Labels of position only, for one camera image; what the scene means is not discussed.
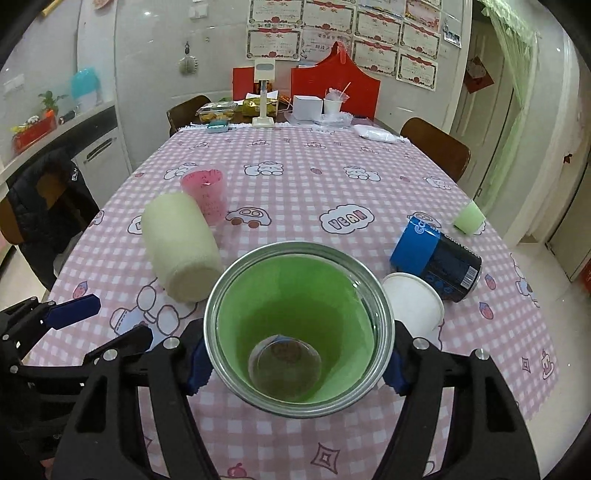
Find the metal screw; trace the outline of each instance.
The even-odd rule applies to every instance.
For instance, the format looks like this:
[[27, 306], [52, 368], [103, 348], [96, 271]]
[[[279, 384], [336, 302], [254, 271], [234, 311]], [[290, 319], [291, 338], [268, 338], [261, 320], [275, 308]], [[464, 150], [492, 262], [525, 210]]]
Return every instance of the metal screw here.
[[479, 358], [480, 360], [488, 360], [491, 357], [491, 355], [483, 348], [477, 348], [474, 354], [476, 355], [476, 358]]
[[429, 340], [426, 340], [422, 337], [415, 338], [413, 340], [413, 347], [415, 347], [417, 350], [426, 350], [429, 348]]
[[164, 348], [166, 348], [168, 350], [173, 350], [176, 347], [178, 347], [180, 344], [181, 344], [181, 341], [176, 337], [167, 338], [164, 342], [162, 342], [162, 345], [164, 345]]
[[117, 350], [114, 348], [110, 348], [105, 353], [103, 353], [103, 358], [110, 362], [111, 360], [115, 360], [117, 358]]

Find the white lamp base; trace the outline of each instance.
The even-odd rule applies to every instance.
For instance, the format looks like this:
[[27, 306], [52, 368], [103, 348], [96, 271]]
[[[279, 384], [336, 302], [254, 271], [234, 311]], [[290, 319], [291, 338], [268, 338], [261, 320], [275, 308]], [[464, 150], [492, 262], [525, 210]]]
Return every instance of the white lamp base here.
[[253, 128], [273, 128], [275, 122], [270, 116], [256, 116], [252, 119]]

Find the tiled floor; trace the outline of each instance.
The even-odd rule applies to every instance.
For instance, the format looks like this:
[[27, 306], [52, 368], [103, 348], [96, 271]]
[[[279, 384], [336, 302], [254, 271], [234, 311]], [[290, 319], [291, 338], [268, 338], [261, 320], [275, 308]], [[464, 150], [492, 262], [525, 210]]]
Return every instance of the tiled floor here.
[[22, 253], [13, 247], [0, 269], [0, 310], [30, 297], [41, 300], [46, 291]]
[[[515, 259], [539, 299], [560, 365], [560, 379], [528, 422], [542, 477], [564, 455], [591, 411], [591, 299], [571, 284], [543, 245], [520, 244]], [[46, 292], [15, 251], [2, 266], [0, 309]]]

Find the beige cylinder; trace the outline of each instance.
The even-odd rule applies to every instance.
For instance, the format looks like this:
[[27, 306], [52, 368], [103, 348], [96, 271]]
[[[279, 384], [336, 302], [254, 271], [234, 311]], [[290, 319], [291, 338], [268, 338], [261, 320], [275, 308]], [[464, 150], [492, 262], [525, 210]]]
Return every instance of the beige cylinder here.
[[146, 205], [141, 226], [152, 269], [167, 294], [177, 301], [209, 297], [223, 272], [222, 259], [195, 200], [165, 193]]

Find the blue can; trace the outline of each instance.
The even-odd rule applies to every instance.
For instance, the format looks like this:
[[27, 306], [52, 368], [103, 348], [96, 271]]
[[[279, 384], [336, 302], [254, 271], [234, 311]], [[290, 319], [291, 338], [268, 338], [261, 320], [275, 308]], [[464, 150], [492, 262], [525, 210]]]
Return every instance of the blue can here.
[[429, 283], [442, 300], [462, 301], [476, 287], [482, 259], [412, 216], [390, 257], [398, 271]]

